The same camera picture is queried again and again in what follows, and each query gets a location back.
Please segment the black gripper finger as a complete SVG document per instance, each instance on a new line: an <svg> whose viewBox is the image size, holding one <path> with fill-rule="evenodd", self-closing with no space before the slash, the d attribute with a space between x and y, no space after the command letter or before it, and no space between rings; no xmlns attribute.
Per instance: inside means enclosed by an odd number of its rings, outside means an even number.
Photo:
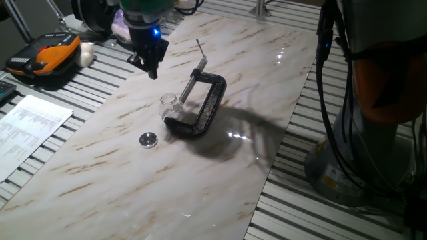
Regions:
<svg viewBox="0 0 427 240"><path fill-rule="evenodd" d="M156 80L158 78L158 74L157 74L158 62L150 61L146 63L146 66L147 66L147 73L149 77L153 80Z"/></svg>
<svg viewBox="0 0 427 240"><path fill-rule="evenodd" d="M141 69L142 71L149 72L150 68L145 65L141 57L138 55L137 52L135 52L133 55L130 55L127 59L127 62L133 65L134 67L137 67L138 69Z"/></svg>

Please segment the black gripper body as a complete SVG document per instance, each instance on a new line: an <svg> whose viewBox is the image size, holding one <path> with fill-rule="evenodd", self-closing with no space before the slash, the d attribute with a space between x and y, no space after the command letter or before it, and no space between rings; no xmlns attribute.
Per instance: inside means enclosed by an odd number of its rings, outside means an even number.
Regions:
<svg viewBox="0 0 427 240"><path fill-rule="evenodd" d="M154 25L145 29L129 29L133 42L133 53L137 52L143 62L163 61L169 42L162 38L159 25Z"/></svg>

